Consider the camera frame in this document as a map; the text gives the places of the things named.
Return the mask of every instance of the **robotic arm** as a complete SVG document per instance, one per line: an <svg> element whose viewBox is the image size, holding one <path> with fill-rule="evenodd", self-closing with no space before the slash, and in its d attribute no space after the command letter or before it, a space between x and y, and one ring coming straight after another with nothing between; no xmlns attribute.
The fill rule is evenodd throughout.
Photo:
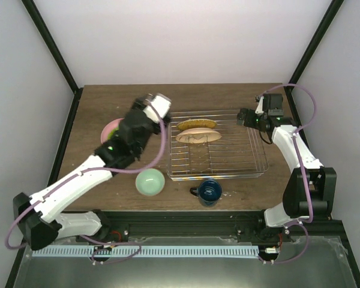
<svg viewBox="0 0 360 288"><path fill-rule="evenodd" d="M152 107L165 124L169 122L167 114L171 102L167 97L155 95L150 100L152 107L145 101L145 97L136 99L119 129L77 169L40 192L30 196L20 193L13 199L15 218L35 205L18 224L32 250L68 236L88 235L101 240L108 235L110 223L101 211L61 212L87 191L117 174L102 168L125 169L140 159L150 136L160 132L159 118Z"/></svg>
<svg viewBox="0 0 360 288"><path fill-rule="evenodd" d="M299 149L309 183L309 193L315 216L330 216L336 185L336 172L324 167L308 149L300 135L294 135L297 126L292 118L284 117L281 94L264 94L256 97L257 109L242 108L237 124L267 133L270 143L278 146L289 166L291 176L283 194L283 201L265 211L268 227L283 227L292 220L308 218L308 202L293 136Z"/></svg>

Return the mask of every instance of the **wooden table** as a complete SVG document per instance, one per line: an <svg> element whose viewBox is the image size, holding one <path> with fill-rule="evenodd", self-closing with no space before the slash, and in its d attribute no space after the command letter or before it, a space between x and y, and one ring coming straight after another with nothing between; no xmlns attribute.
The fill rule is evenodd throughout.
<svg viewBox="0 0 360 288"><path fill-rule="evenodd" d="M100 85L85 86L62 162L59 177L72 171L100 145L100 133L110 121L121 118L135 98L160 92L172 100L171 111L223 110L249 107L255 109L254 96L277 83L202 84L202 85ZM284 109L290 116L284 97ZM156 155L159 136L152 136L141 163L148 164ZM146 197L135 188L136 175L117 175L72 203L68 210L105 211L189 211L189 210L258 210L275 206L281 198L290 172L283 155L275 145L265 146L269 169L259 178L219 180L224 190L222 199L213 208L204 208L189 193L200 181L172 181L166 175L166 159L160 169L166 176L164 190Z"/></svg>

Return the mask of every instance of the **blue mug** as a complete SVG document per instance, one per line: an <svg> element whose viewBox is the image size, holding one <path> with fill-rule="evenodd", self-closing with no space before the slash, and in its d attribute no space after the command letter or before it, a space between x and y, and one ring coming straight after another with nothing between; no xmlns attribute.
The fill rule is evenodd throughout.
<svg viewBox="0 0 360 288"><path fill-rule="evenodd" d="M190 189L190 193L197 196L201 205L206 207L214 206L222 192L220 184L213 179L204 180L198 187Z"/></svg>

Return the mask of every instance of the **purple cable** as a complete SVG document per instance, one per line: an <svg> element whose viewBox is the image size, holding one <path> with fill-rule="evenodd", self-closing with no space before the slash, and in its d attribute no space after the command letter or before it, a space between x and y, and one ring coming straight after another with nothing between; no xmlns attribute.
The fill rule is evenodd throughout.
<svg viewBox="0 0 360 288"><path fill-rule="evenodd" d="M127 257L123 258L123 259L117 259L117 260L107 260L105 262L102 262L102 261L96 261L95 260L95 255L101 251L108 251L106 248L103 248L103 249L99 249L99 250L94 250L92 256L91 256L91 260L93 262L101 262L101 264L112 264L112 263L119 263L119 262L123 262L123 261L126 261L128 259L131 259L133 256L139 254L142 250L142 246L141 244L138 244L138 243L132 243L132 242L111 242L111 243L105 243L105 242L100 242L100 241L97 241L97 240L94 240L88 236L85 236L85 235L80 235L82 238L84 238L85 240L89 241L89 242L92 242L94 244L97 244L97 245L109 245L109 246L121 246L121 245L124 245L124 246L139 246L139 249L137 249L137 251L135 251L134 253L128 255Z"/></svg>
<svg viewBox="0 0 360 288"><path fill-rule="evenodd" d="M302 129L308 127L309 125L312 124L313 120L315 119L316 117L316 113L317 113L317 105L316 105L316 99L313 97L312 93L310 91L308 91L307 88L301 86L301 85L298 85L298 84L292 84L292 83L288 83L288 84L280 84L280 85L277 85L275 87L272 87L271 89L268 89L266 91L264 91L261 96L264 94L264 93L268 93L268 92L271 92L273 90L276 90L278 88L281 88L281 87L288 87L288 86L293 86L293 87L296 87L296 88L300 88L302 89L304 92L306 92L309 97L311 97L312 99L312 103L313 103L313 114L312 114L312 117L311 119L308 121L308 123L298 127L294 132L293 132L293 137L292 137L292 141L293 141L293 145L295 147L295 150L296 150L296 154L298 156L298 160L299 160L299 164L300 164L300 170L301 170L301 175L302 175L302 181L304 183L304 190L305 190L305 196L307 197L307 203L308 203L308 213L309 213L309 218L306 219L306 220L303 220L304 222L307 222L307 223L311 223L313 221L313 207L312 207L312 200L311 200L311 194L310 194L310 189L309 189L309 184L308 184L308 181L307 181L307 174L305 172L305 169L304 169L304 163L303 163L303 160L301 158L301 154L300 154L300 150L298 148L298 144L296 142L296 135L299 133L299 131L301 131Z"/></svg>
<svg viewBox="0 0 360 288"><path fill-rule="evenodd" d="M287 259L287 260L283 260L283 261L278 261L278 262L271 262L271 261L265 261L264 259L262 259L260 256L258 256L259 260L261 262L265 262L265 263L271 263L271 264L286 264L286 263L289 263L289 262L292 262L292 261L295 261L296 259L300 258L304 253L305 251L307 250L308 248L308 244L309 244L309 235L308 235L308 231L307 231L307 228L305 228L303 225L299 224L299 223L293 223L291 225L289 225L289 227L291 226L300 226L303 230L304 230L304 233L305 233L305 238L306 238L306 242L305 242L305 245L304 245L304 248L301 250L301 252L296 255L295 257L292 257L290 259Z"/></svg>
<svg viewBox="0 0 360 288"><path fill-rule="evenodd" d="M115 168L106 168L106 167L95 167L95 168L88 168L85 169L83 171L81 171L83 174L90 172L90 171L98 171L98 170L106 170L106 171L111 171L111 172L116 172L116 173L126 173L126 174L135 174L135 173L140 173L141 171L144 171L148 168L152 168L154 167L160 160L160 158L163 156L164 152L165 152L165 147L166 147L166 128L164 125L164 121L162 120L162 118L160 117L159 113L156 111L156 109L152 106L152 104L150 102L148 102L148 105L152 108L152 110L155 112L157 118L159 119L159 125L160 125L160 133L161 133L161 142L160 142L160 149L158 154L156 155L156 157L152 160L152 162L150 162L148 165L144 166L143 168L139 168L139 169L115 169ZM79 174L74 174L72 176L70 176L69 178L67 178L66 180L62 181L60 184L58 184L56 187L54 187L53 189L51 189L47 194L44 195L43 199L47 199L51 194L53 194L56 190L60 189L62 186L64 186L66 183L72 181L74 178L78 177ZM4 239L4 245L9 249L9 250L16 250L16 249L21 249L23 247L26 246L26 243L23 243L21 245L18 246L11 246L11 244L9 243L10 240L10 236L12 234L13 229L18 225L18 223L24 218L24 216L29 213L32 209L34 209L39 203L41 203L40 201L36 201L35 203L33 203L31 206L29 206L28 208L26 208L11 224L7 235L5 236ZM103 242L98 242L89 237L87 237L86 235L81 235L81 237L95 243L95 244L99 244L99 245L109 245L108 243L103 243ZM117 245L138 245L138 244L134 244L134 243L116 243ZM140 248L138 249L137 252L133 253L132 255L126 257L125 259L119 259L117 261L113 261L112 263L115 262L121 262L124 260L127 260L133 256L135 256L137 253L139 253L141 251L141 245L139 245Z"/></svg>

